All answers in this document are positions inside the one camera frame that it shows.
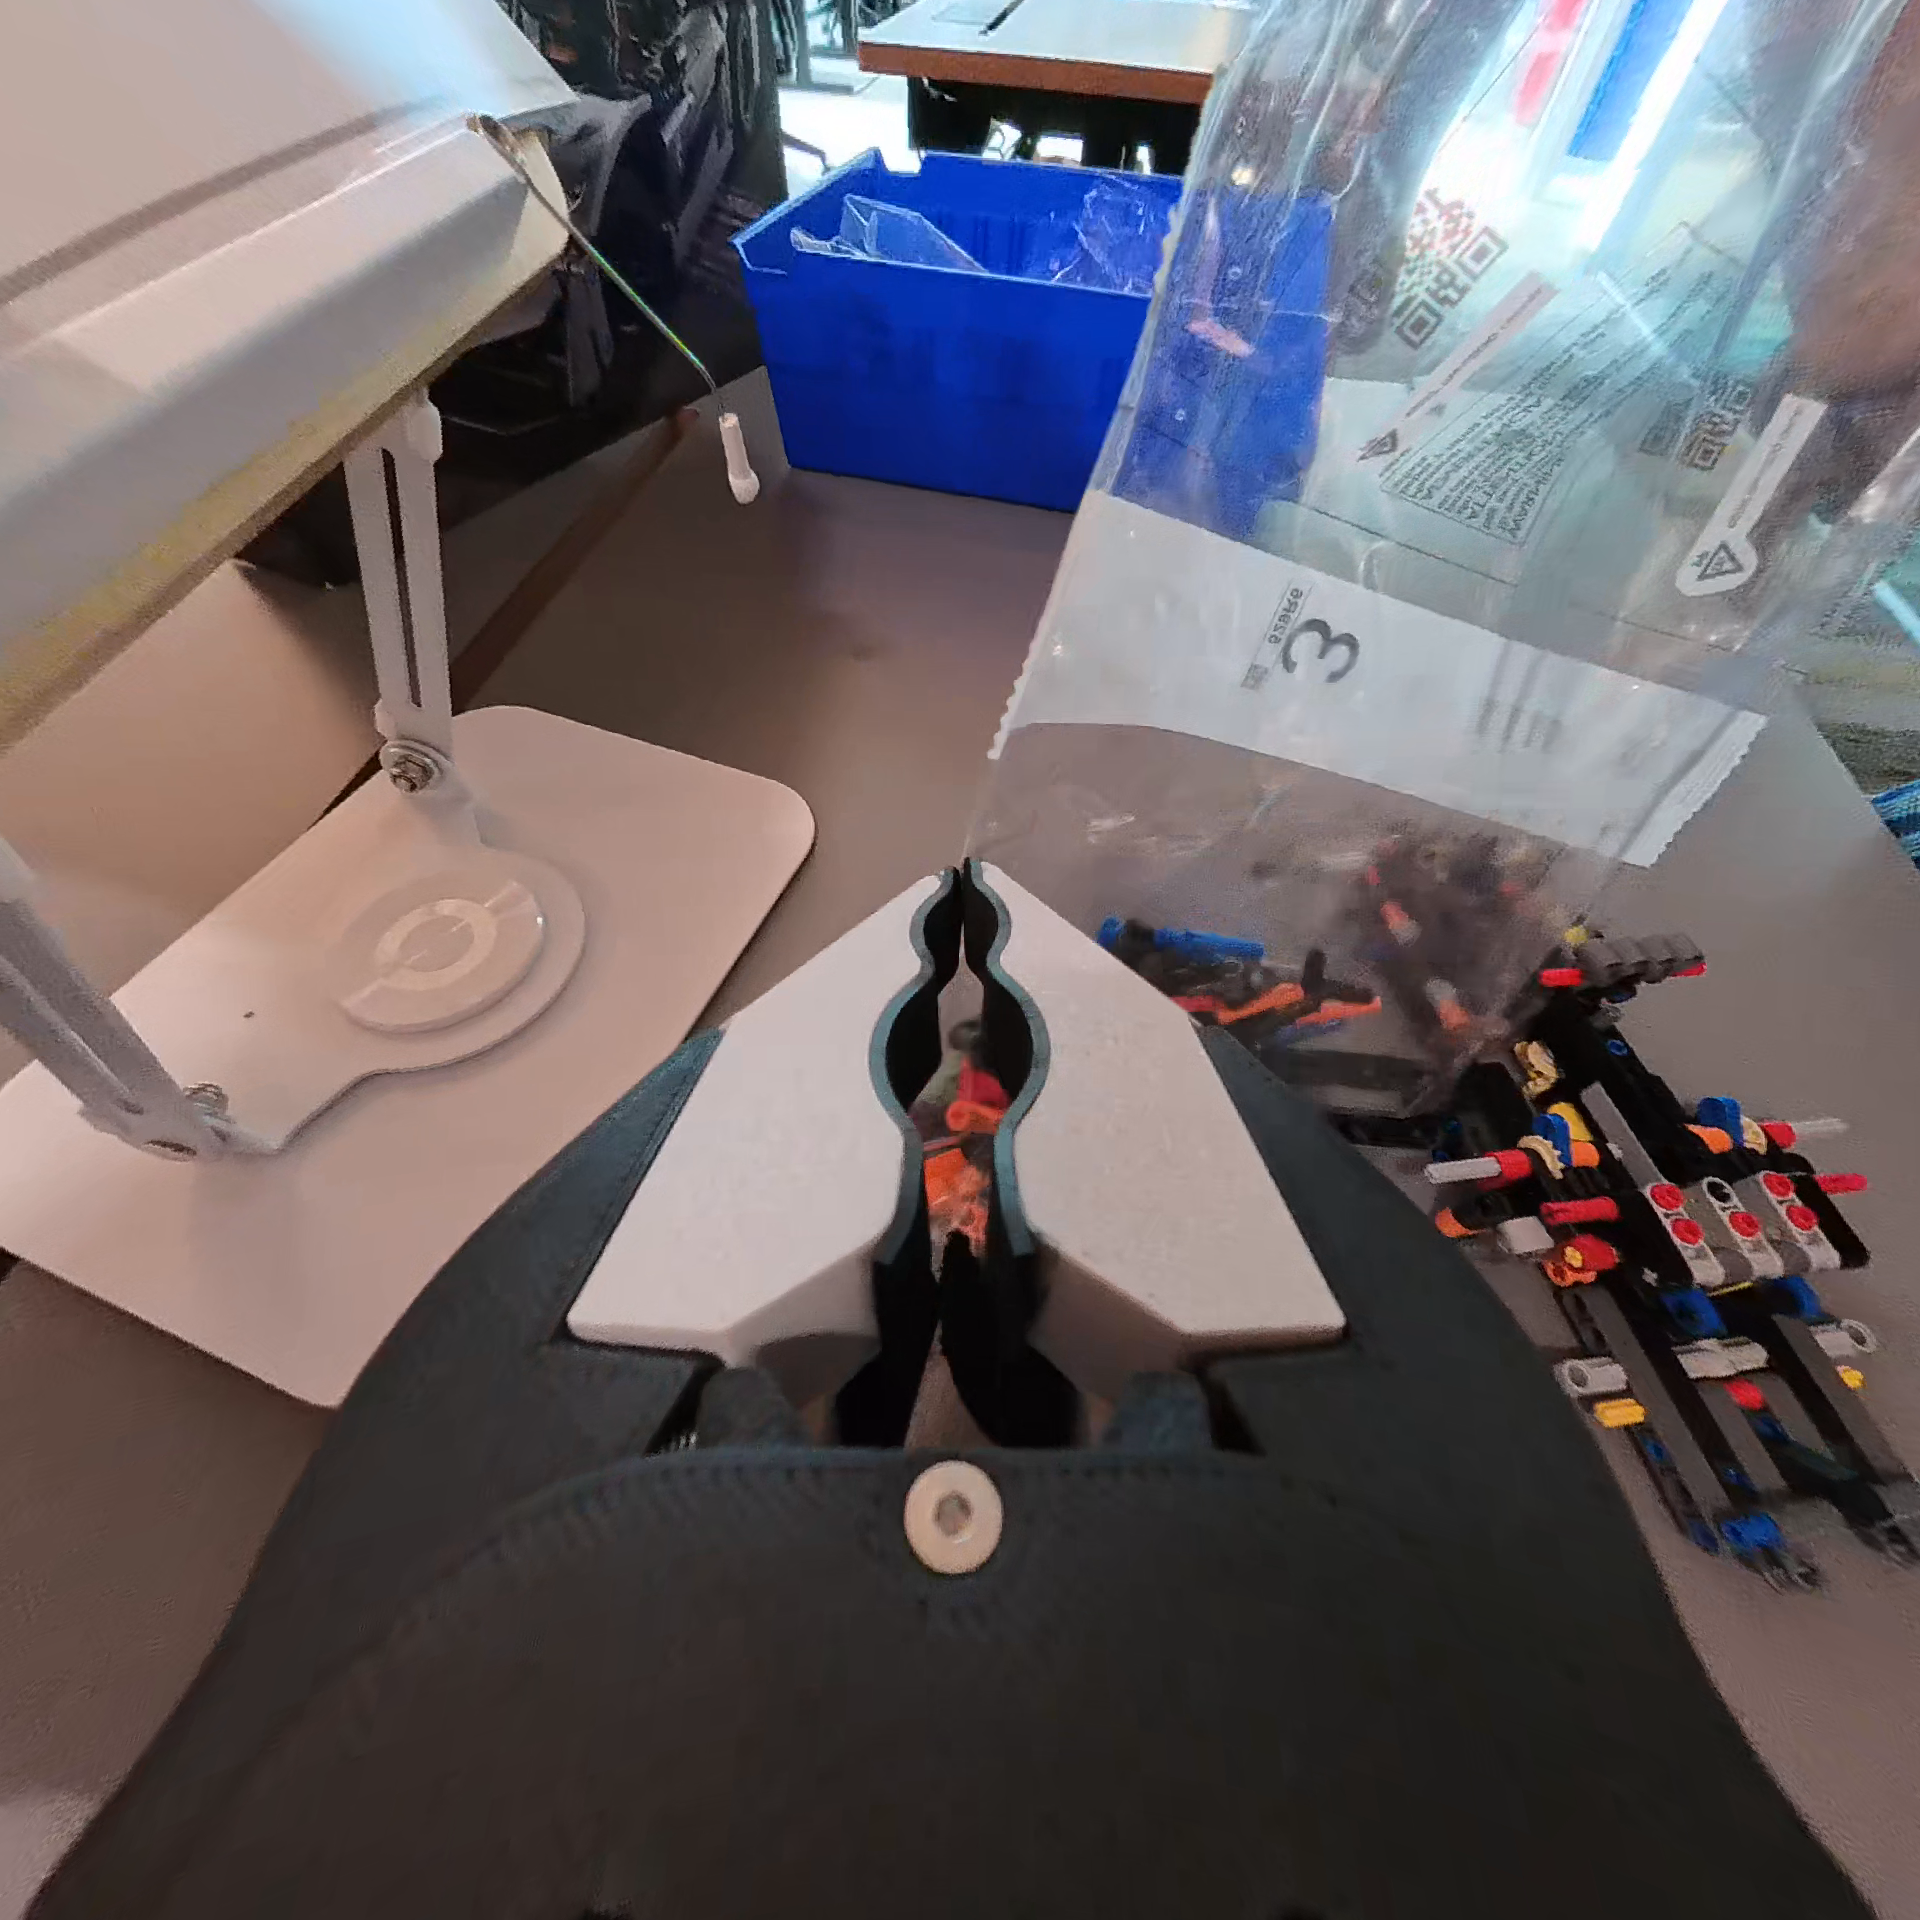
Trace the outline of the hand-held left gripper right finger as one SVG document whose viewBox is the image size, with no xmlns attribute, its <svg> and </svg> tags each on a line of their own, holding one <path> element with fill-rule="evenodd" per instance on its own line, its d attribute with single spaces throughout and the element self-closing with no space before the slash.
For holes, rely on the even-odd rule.
<svg viewBox="0 0 1920 1920">
<path fill-rule="evenodd" d="M 1316 1350 L 1347 1314 L 1211 1034 L 987 862 L 959 870 L 983 1063 L 1008 1094 L 959 1279 L 959 1398 L 993 1445 L 1069 1445 L 1137 1375 Z"/>
</svg>

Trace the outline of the dark bag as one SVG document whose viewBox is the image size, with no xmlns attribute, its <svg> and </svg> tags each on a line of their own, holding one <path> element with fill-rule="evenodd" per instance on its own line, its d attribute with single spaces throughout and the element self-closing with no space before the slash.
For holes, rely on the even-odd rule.
<svg viewBox="0 0 1920 1920">
<path fill-rule="evenodd" d="M 433 383 L 448 457 L 525 484 L 761 362 L 734 238 L 787 199 L 768 2 L 532 2 L 503 14 L 573 87 L 547 138 L 566 210 L 638 311 L 566 245 L 531 329 Z"/>
</svg>

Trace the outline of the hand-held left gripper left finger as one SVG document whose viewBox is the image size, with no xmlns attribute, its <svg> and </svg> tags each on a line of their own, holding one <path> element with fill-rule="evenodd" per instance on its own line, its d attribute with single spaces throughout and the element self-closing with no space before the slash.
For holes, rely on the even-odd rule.
<svg viewBox="0 0 1920 1920">
<path fill-rule="evenodd" d="M 909 1109 L 943 1044 L 957 870 L 916 880 L 717 1033 L 566 1314 L 585 1342 L 761 1368 L 901 1445 L 937 1325 Z"/>
</svg>

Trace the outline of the black lego frame assembly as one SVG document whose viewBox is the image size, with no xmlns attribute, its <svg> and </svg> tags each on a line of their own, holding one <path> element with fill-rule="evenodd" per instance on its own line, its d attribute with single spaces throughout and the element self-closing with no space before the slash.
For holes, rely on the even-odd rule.
<svg viewBox="0 0 1920 1920">
<path fill-rule="evenodd" d="M 1915 1473 L 1865 1404 L 1878 1340 L 1824 1294 L 1870 1262 L 1839 1206 L 1865 1180 L 1807 1157 L 1843 1121 L 1688 1103 L 1620 1025 L 1639 991 L 1703 974 L 1681 934 L 1572 927 L 1507 1054 L 1431 1126 L 1431 1222 L 1547 1285 L 1569 1340 L 1553 1380 L 1693 1546 L 1812 1592 L 1787 1521 L 1821 1506 L 1915 1568 Z"/>
</svg>

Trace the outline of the white book stand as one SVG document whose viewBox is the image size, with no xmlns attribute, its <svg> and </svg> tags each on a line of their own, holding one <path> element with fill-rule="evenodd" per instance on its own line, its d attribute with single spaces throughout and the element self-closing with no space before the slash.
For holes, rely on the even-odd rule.
<svg viewBox="0 0 1920 1920">
<path fill-rule="evenodd" d="M 376 774 L 117 991 L 5 848 L 5 1257 L 336 1405 L 648 1072 L 790 789 L 452 711 L 428 383 L 588 250 L 495 5 L 5 5 L 5 744 L 343 465 Z"/>
</svg>

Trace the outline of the wooden table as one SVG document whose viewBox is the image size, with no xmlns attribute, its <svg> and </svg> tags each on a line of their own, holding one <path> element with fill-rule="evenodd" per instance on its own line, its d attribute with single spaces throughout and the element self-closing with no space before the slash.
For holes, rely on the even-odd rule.
<svg viewBox="0 0 1920 1920">
<path fill-rule="evenodd" d="M 861 30 L 864 72 L 1199 105 L 1254 20 L 1245 5 L 916 2 Z"/>
</svg>

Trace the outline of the blue plastic bin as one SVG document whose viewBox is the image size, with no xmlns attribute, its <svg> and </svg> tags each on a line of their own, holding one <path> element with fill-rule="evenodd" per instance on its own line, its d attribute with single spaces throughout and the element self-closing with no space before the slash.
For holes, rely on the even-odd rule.
<svg viewBox="0 0 1920 1920">
<path fill-rule="evenodd" d="M 848 193 L 981 212 L 991 182 L 1019 210 L 1069 210 L 1093 181 L 1174 176 L 931 153 L 903 174 L 868 151 L 734 238 L 797 469 L 1071 512 L 1108 433 L 1149 295 L 999 273 L 797 255 L 795 224 L 833 228 Z"/>
</svg>

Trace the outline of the clear bag of lego pieces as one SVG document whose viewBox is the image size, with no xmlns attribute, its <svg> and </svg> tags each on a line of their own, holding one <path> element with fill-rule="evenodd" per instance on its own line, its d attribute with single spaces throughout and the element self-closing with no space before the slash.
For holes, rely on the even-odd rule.
<svg viewBox="0 0 1920 1920">
<path fill-rule="evenodd" d="M 972 853 L 1415 1112 L 1915 538 L 1915 5 L 1259 5 Z"/>
</svg>

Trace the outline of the empty clear plastic bags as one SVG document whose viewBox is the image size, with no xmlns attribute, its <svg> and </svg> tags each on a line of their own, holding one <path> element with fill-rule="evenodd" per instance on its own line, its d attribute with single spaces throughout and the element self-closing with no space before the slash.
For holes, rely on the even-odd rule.
<svg viewBox="0 0 1920 1920">
<path fill-rule="evenodd" d="M 1137 177 L 1093 181 L 1069 210 L 1019 210 L 1008 182 L 991 182 L 981 212 L 937 212 L 848 193 L 833 228 L 795 224 L 797 255 L 891 268 L 999 273 L 1076 290 L 1148 297 L 1161 272 L 1171 200 Z"/>
</svg>

